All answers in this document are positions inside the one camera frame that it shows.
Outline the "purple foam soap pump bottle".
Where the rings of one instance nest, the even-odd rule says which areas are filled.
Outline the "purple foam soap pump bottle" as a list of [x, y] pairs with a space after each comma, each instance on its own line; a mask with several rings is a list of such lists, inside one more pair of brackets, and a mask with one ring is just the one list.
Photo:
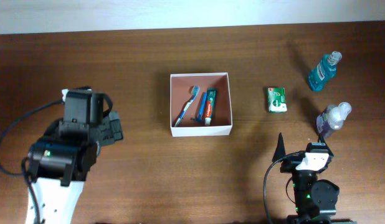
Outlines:
[[348, 102], [327, 106], [316, 118], [317, 133], [323, 139], [330, 137], [335, 131], [342, 128], [351, 110], [352, 107]]

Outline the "green white toothpaste tube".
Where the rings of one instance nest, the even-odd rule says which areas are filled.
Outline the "green white toothpaste tube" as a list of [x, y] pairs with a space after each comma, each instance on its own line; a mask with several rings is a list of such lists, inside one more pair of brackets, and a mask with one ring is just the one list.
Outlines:
[[206, 113], [205, 113], [205, 119], [204, 119], [204, 124], [206, 126], [209, 126], [211, 124], [216, 96], [217, 96], [217, 89], [209, 88], [207, 90]]

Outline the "green Dettol soap bar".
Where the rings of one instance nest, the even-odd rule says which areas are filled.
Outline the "green Dettol soap bar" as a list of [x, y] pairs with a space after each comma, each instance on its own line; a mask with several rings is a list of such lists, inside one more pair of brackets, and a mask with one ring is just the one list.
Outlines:
[[287, 112], [287, 104], [285, 99], [284, 88], [270, 87], [267, 89], [267, 93], [268, 93], [268, 109], [270, 113]]

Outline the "blue mouthwash bottle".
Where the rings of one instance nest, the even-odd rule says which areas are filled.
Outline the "blue mouthwash bottle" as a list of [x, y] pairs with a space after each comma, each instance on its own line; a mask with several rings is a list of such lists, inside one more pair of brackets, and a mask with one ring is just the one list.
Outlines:
[[308, 75], [308, 85], [314, 92], [322, 91], [329, 80], [336, 75], [336, 65], [342, 59], [341, 52], [324, 54], [318, 65]]

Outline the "blue disposable razor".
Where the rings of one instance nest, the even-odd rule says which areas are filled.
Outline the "blue disposable razor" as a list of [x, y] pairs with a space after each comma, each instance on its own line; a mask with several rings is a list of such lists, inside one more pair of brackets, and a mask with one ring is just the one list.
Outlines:
[[201, 100], [201, 105], [200, 105], [200, 109], [199, 109], [199, 112], [198, 112], [198, 116], [197, 116], [197, 118], [193, 119], [194, 121], [196, 121], [198, 123], [204, 123], [203, 114], [204, 114], [204, 109], [205, 109], [205, 106], [206, 106], [206, 101], [207, 101], [207, 93], [204, 92], [203, 96], [202, 96], [202, 100]]

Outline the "blue white toothbrush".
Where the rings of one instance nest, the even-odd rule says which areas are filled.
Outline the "blue white toothbrush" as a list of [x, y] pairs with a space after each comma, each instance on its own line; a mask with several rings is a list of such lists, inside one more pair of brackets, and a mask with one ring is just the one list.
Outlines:
[[178, 116], [174, 126], [175, 127], [178, 127], [181, 120], [184, 118], [184, 115], [185, 113], [187, 112], [188, 108], [190, 107], [190, 105], [194, 102], [194, 100], [196, 99], [196, 97], [198, 96], [198, 93], [200, 91], [200, 86], [193, 86], [191, 88], [191, 95], [192, 97], [186, 102], [186, 104], [184, 105], [183, 107], [183, 110], [181, 111], [181, 114]]

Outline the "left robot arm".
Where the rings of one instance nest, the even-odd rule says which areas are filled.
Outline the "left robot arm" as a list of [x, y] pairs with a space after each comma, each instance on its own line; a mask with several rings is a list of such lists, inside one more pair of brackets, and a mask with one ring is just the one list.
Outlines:
[[62, 91], [64, 115], [21, 162], [28, 187], [26, 223], [71, 223], [87, 174], [101, 149], [123, 139], [120, 117], [105, 93]]

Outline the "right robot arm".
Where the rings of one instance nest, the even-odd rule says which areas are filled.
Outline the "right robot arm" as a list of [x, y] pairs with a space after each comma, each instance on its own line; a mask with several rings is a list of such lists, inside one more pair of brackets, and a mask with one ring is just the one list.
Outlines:
[[330, 223], [336, 214], [340, 188], [329, 180], [318, 179], [318, 174], [328, 168], [334, 157], [322, 137], [310, 142], [304, 151], [287, 154], [281, 134], [278, 135], [273, 163], [281, 163], [280, 172], [291, 174], [295, 215], [287, 223]]

